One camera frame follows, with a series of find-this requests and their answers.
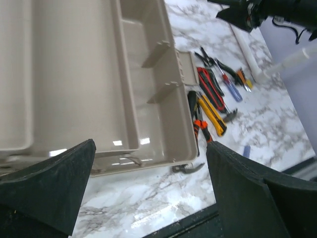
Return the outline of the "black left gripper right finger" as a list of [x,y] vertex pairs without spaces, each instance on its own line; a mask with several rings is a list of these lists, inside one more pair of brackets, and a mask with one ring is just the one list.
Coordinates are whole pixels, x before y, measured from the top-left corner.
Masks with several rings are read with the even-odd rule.
[[206,157],[226,238],[315,238],[317,184],[278,172],[223,144]]

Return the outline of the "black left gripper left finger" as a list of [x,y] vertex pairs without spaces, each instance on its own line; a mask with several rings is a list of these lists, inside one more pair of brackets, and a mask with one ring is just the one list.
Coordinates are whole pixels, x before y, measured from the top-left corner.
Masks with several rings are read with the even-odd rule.
[[88,139],[0,178],[2,238],[67,238],[73,234],[95,158]]

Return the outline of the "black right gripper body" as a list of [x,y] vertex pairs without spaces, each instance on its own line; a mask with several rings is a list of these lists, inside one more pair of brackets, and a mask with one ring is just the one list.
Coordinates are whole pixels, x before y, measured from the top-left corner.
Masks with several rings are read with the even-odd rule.
[[313,32],[317,29],[317,2],[315,0],[212,0],[226,5],[216,15],[241,30],[251,32],[268,17],[285,21]]

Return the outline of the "red black utility knife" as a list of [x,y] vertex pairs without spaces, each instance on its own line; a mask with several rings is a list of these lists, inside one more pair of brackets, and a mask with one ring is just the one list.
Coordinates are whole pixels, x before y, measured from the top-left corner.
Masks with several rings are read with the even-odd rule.
[[214,73],[203,67],[197,67],[199,85],[212,105],[220,112],[226,113],[227,110],[223,101],[223,93],[219,87]]

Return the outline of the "yellow utility knife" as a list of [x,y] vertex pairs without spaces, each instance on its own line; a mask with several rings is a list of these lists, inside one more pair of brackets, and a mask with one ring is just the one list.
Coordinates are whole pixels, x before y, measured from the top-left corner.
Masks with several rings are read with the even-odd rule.
[[217,135],[219,137],[224,136],[227,131],[227,126],[222,117],[205,95],[203,95],[201,92],[197,92],[197,97],[199,105],[214,125]]

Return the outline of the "orange black pliers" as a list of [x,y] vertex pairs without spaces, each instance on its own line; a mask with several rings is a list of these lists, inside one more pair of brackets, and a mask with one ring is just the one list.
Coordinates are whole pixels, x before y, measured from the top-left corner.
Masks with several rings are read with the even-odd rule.
[[206,143],[212,142],[212,136],[208,130],[208,123],[205,120],[203,120],[202,111],[198,104],[196,104],[194,116],[195,116],[195,120],[193,122],[193,128],[194,128],[195,140],[196,140],[196,145],[198,148],[198,156],[199,156],[200,155],[199,143],[198,143],[199,131],[200,130],[202,131],[205,137]]

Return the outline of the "beige plastic tool box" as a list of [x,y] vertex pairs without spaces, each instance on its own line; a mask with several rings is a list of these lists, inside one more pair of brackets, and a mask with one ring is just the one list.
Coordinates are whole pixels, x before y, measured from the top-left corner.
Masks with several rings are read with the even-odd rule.
[[0,172],[93,139],[91,174],[194,161],[162,0],[0,3]]

